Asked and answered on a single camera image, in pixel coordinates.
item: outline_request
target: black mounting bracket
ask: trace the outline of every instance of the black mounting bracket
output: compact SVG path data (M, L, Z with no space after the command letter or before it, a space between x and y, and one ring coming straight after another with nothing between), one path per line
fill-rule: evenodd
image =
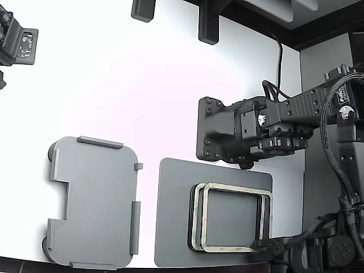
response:
M149 23L154 18L155 0L133 0L131 17Z
M219 37L219 15L232 0L201 0L198 39L216 44Z
M156 0L133 0L131 17L150 22L154 17ZM232 0L201 0L198 23L198 39L204 43L216 44L219 37L219 15Z

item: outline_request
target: rectangular frame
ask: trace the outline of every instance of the rectangular frame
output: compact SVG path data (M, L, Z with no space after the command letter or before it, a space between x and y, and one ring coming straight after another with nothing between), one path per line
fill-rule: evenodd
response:
M207 212L208 212L208 196L209 190L217 190L223 192L238 192L238 193L247 193L251 195L258 195L262 198L261 209L260 209L260 219L259 219L259 239L263 239L263 230L264 230L264 213L265 213L265 202L266 198L269 198L270 202L270 213L269 213L269 237L272 236L272 202L273 197L272 193L269 191L261 190L261 189L252 189L246 187L238 187L232 185L224 185L217 183L208 183L204 187L204 199L202 206L202 226L201 226L201 246L205 252L208 253L250 253L250 252L258 252L259 248L247 247L247 246L208 246L206 244L206 236L207 236Z
M198 221L198 199L200 198L200 190L206 186L206 183L200 183L191 189L191 217L189 223L191 225L191 230L189 231L188 244L189 247L196 251L204 251L204 249L197 244L196 234L197 234L197 221Z

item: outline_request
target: gray wall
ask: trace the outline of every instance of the gray wall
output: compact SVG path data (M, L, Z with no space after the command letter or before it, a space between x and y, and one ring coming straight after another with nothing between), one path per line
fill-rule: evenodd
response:
M302 90L322 84L326 72L341 64L353 65L348 34L301 51L300 60ZM336 125L329 126L328 133L330 146L338 152ZM339 182L322 149L320 129L316 129L305 151L303 230L315 217L336 212L339 196Z

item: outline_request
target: gray plate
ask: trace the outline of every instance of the gray plate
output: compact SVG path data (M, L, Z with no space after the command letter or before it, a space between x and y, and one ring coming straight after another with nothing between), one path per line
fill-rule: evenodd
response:
M116 270L138 253L137 156L122 143L68 136L54 143L51 180L67 183L66 219L48 219L43 251L74 268Z
M161 161L155 263L159 267L232 266L254 263L251 253L206 253L188 246L190 193L200 183L219 183L272 191L267 173L166 158ZM257 198L241 193L209 193L209 245L250 245L255 240ZM266 203L263 237L269 237Z

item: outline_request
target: white backdrop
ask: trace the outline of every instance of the white backdrop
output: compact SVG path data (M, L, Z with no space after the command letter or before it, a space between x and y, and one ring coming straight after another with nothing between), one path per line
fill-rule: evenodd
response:
M262 95L262 80L276 81L276 41L220 18L220 42L202 43L198 7L182 0L157 0L151 23L131 18L132 0L1 4L23 27L38 28L39 40L34 66L2 69L0 256L47 261L47 219L64 218L65 208L65 185L49 181L47 151L64 136L85 135L123 142L144 163L139 255L129 266L155 267L160 161L198 161L200 98L229 105ZM301 91L299 53L287 47L282 89ZM301 232L304 153L254 170L273 177L274 237Z

